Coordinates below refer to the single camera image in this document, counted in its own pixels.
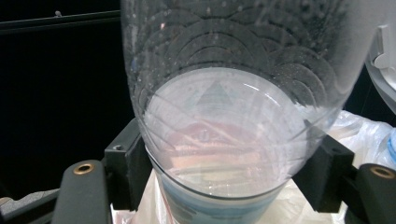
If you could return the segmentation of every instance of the clear plastic bottle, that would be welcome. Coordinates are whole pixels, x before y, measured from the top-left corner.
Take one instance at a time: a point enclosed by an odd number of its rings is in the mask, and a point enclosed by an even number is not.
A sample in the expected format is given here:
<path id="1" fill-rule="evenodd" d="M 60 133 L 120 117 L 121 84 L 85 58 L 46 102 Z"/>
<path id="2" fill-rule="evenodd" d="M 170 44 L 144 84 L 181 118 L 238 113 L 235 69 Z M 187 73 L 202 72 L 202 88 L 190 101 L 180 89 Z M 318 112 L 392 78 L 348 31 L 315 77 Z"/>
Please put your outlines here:
<path id="1" fill-rule="evenodd" d="M 122 1 L 134 113 L 175 223 L 254 223 L 335 120 L 382 7 Z"/>

